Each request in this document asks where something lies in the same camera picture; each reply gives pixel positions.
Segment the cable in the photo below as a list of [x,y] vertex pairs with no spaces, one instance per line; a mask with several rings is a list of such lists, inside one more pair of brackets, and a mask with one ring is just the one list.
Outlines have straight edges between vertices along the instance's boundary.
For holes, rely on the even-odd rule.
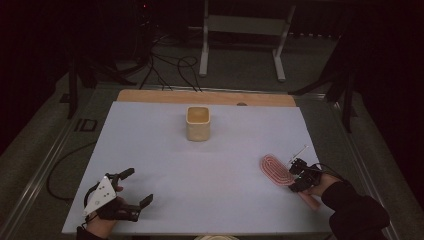
[[97,187],[100,185],[100,182],[96,183],[96,185],[92,186],[90,189],[88,189],[88,192],[84,196],[84,208],[87,207],[88,204],[88,197],[92,192],[94,192]]
[[[166,38],[171,38],[172,37],[172,35],[165,35],[165,36],[163,36],[161,39],[166,39]],[[165,45],[165,46],[173,46],[173,45],[177,45],[177,44],[179,44],[179,43],[181,43],[181,40],[179,40],[179,39],[171,39],[171,41],[169,41],[169,42],[167,42],[167,41],[159,41],[158,42],[158,44],[160,44],[160,45]]]
[[150,60],[150,69],[149,69],[149,72],[144,77],[143,81],[141,82],[139,89],[143,88],[143,86],[146,83],[148,77],[150,76],[150,74],[152,73],[152,71],[154,71],[156,73],[157,77],[158,77],[158,82],[162,85],[162,90],[164,90],[165,85],[166,85],[172,91],[172,87],[160,76],[159,72],[154,67],[154,60],[153,60],[153,56],[151,54],[150,54],[150,59],[149,60]]
[[91,217],[90,218],[90,216],[87,216],[87,217],[85,217],[85,222],[83,222],[82,224],[81,224],[81,227],[85,230],[85,226],[89,223],[89,222],[91,222],[91,221],[93,221],[93,219],[95,219],[97,217],[97,214],[95,214],[93,217]]
[[[326,167],[326,168],[328,168],[328,169],[330,170],[330,171],[323,171],[323,170],[321,170],[321,172],[326,173],[326,174],[329,174],[329,175],[332,175],[333,177],[339,178],[339,179],[340,179],[340,180],[342,180],[342,181],[348,182],[346,179],[344,179],[344,178],[342,177],[342,175],[340,175],[338,172],[336,172],[334,169],[332,169],[332,168],[331,168],[331,167],[329,167],[328,165],[323,164],[323,163],[315,163],[315,164],[313,164],[312,166],[317,166],[317,165],[320,165],[320,166]],[[310,169],[310,168],[308,168],[308,170],[312,170],[312,171],[319,171],[319,170],[316,170],[316,169]]]
[[[154,57],[156,57],[157,59],[159,59],[159,60],[161,60],[161,61],[163,61],[163,62],[165,62],[165,63],[168,63],[168,64],[170,64],[170,65],[173,65],[173,66],[176,66],[177,67],[177,69],[178,69],[178,73],[179,73],[179,75],[180,75],[180,77],[184,80],[184,82],[186,82],[191,88],[193,88],[193,90],[194,91],[200,91],[200,92],[202,92],[202,89],[200,88],[200,85],[199,85],[199,82],[198,82],[198,79],[197,79],[197,75],[196,75],[196,72],[194,71],[194,69],[193,69],[193,66],[195,66],[196,64],[197,64],[197,58],[196,57],[193,57],[193,56],[185,56],[185,57],[181,57],[181,58],[177,58],[177,57],[172,57],[172,56],[166,56],[166,55],[160,55],[160,54],[157,54],[157,53],[153,53],[152,52],[152,55],[154,56]],[[173,62],[170,62],[170,61],[168,61],[168,60],[166,60],[166,59],[164,59],[164,58],[170,58],[170,59],[174,59],[174,60],[177,60],[178,62],[177,63],[173,63]],[[185,59],[194,59],[194,63],[189,63],[188,61],[186,61]],[[190,83],[190,81],[188,81],[185,77],[184,77],[184,75],[182,74],[182,72],[181,72],[181,68],[186,68],[186,67],[188,67],[188,68],[190,68],[191,69],[191,71],[192,71],[192,73],[193,73],[193,76],[194,76],[194,79],[195,79],[195,82],[196,82],[196,86],[197,86],[197,88],[198,88],[198,90],[196,89],[196,87],[192,84],[192,83]]]
[[157,39],[156,41],[153,41],[153,44],[152,44],[152,46],[150,46],[150,49],[149,49],[149,61],[148,61],[148,63],[147,64],[149,64],[150,63],[150,69],[149,69],[149,72],[147,72],[147,74],[146,74],[146,76],[144,76],[144,78],[143,78],[143,81],[141,81],[141,84],[140,84],[140,87],[138,88],[138,89],[142,89],[143,88],[143,86],[144,86],[144,84],[146,83],[146,81],[147,81],[147,79],[149,78],[149,76],[150,76],[150,74],[152,73],[152,71],[154,70],[154,67],[153,67],[153,64],[154,64],[154,62],[153,62],[153,57],[152,57],[152,49],[153,49],[153,47],[160,41],[160,39],[161,38],[159,38],[159,39]]
[[47,180],[46,180],[46,189],[47,189],[47,192],[52,196],[52,197],[54,197],[54,198],[56,198],[56,199],[58,199],[58,200],[62,200],[62,201],[71,201],[71,200],[73,200],[74,198],[70,198],[70,197],[61,197],[61,196],[58,196],[58,195],[56,195],[55,193],[53,193],[52,192],[52,190],[50,189],[50,180],[51,180],[51,177],[52,177],[52,175],[53,175],[53,172],[54,172],[54,170],[57,168],[57,166],[61,163],[61,162],[63,162],[63,160],[65,160],[67,157],[69,157],[70,155],[72,155],[72,154],[74,154],[74,153],[76,153],[76,152],[78,152],[78,151],[80,151],[80,150],[82,150],[82,149],[84,149],[84,148],[87,148],[87,147],[89,147],[89,146],[91,146],[91,145],[94,145],[94,144],[96,144],[97,143],[97,141],[95,141],[95,142],[91,142],[91,143],[88,143],[88,144],[86,144],[86,145],[84,145],[84,146],[81,146],[81,147],[79,147],[79,148],[77,148],[77,149],[75,149],[75,150],[73,150],[73,151],[70,151],[69,153],[67,153],[67,154],[65,154],[63,157],[61,157],[61,158],[59,158],[57,161],[56,161],[56,163],[53,165],[53,168],[52,168],[52,170],[50,170],[50,173],[49,173],[49,176],[47,177]]
[[137,71],[141,70],[142,68],[144,68],[146,65],[145,64],[137,64],[134,67],[130,67],[127,69],[123,69],[123,70],[118,70],[117,73],[120,75],[130,75],[130,74],[135,74]]

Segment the black sleeve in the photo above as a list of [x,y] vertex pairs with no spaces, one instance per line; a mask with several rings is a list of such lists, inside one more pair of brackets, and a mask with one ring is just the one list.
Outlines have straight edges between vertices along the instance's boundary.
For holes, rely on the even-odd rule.
[[373,198],[361,196],[351,185],[337,182],[327,188],[321,199],[335,211],[330,227],[338,240],[386,239],[381,229],[390,224],[390,217]]
[[90,232],[87,232],[82,227],[77,227],[77,240],[105,240],[105,239],[97,237],[96,235]]

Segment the metal stand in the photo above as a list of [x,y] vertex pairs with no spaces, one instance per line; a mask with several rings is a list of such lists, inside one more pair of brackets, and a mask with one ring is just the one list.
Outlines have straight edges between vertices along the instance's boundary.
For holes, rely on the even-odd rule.
[[205,0],[203,47],[200,58],[199,75],[201,77],[206,77],[208,71],[209,31],[275,35],[280,36],[280,44],[277,49],[272,51],[272,57],[277,72],[277,80],[279,82],[285,82],[286,77],[281,62],[281,52],[283,51],[284,43],[287,39],[295,9],[296,6],[294,5],[290,7],[285,20],[209,15],[209,0]]
[[71,119],[78,108],[78,88],[77,88],[77,70],[75,66],[75,58],[69,59],[69,112],[68,119]]
[[350,116],[352,112],[354,79],[355,71],[345,67],[342,70],[333,71],[327,76],[321,74],[321,77],[318,79],[318,81],[313,82],[310,85],[296,91],[288,92],[288,94],[300,96],[326,83],[332,83],[331,87],[325,94],[325,99],[327,102],[337,102],[344,93],[342,123],[348,132],[352,132],[350,128]]

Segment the table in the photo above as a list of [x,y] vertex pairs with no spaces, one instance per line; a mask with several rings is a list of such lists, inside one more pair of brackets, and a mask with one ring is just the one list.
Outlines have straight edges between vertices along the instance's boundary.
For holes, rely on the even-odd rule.
[[[259,161],[288,160],[304,144],[317,161],[299,108],[276,94],[123,90],[114,102],[87,166],[63,233],[82,221],[83,197],[105,173],[135,168],[120,182],[129,204],[154,200],[137,223],[119,222],[122,235],[275,235],[330,232],[333,213],[312,211],[288,188],[274,185]],[[185,110],[207,105],[211,138],[185,138]]]
[[277,80],[280,82],[286,81],[283,64],[281,62],[281,52],[283,51],[284,43],[289,33],[290,24],[296,9],[296,5],[292,4],[290,6],[286,19],[212,15],[209,14],[209,0],[205,0],[204,5],[203,47],[199,69],[200,76],[205,77],[208,71],[209,31],[218,31],[280,36],[280,43],[277,48],[272,51],[272,57],[274,59],[275,70],[277,72]]

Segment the dark background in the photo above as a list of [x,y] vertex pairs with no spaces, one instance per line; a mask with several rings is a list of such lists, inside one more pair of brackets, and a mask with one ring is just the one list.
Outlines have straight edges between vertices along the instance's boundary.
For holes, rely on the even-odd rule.
[[[424,39],[424,5],[421,1],[389,0],[363,7],[363,4],[335,2],[299,4],[291,32],[294,36],[342,36],[329,66],[338,69],[345,61],[354,62],[355,89],[362,94],[399,168],[423,206],[420,176],[424,171],[421,160],[424,119],[419,96],[420,82],[424,79],[424,51],[420,42]],[[210,11],[273,17],[284,7],[278,4],[272,8],[265,4],[258,7],[252,1],[241,0],[215,1]],[[80,53],[108,64],[114,59],[143,55],[148,49],[143,46],[151,44],[149,38],[140,38],[138,45],[132,41],[136,34],[145,34],[148,24],[158,25],[161,30],[188,41],[188,26],[201,27],[202,13],[203,4],[198,0],[1,1],[0,153],[68,71],[67,40]],[[361,51],[363,46],[367,47],[366,52]]]

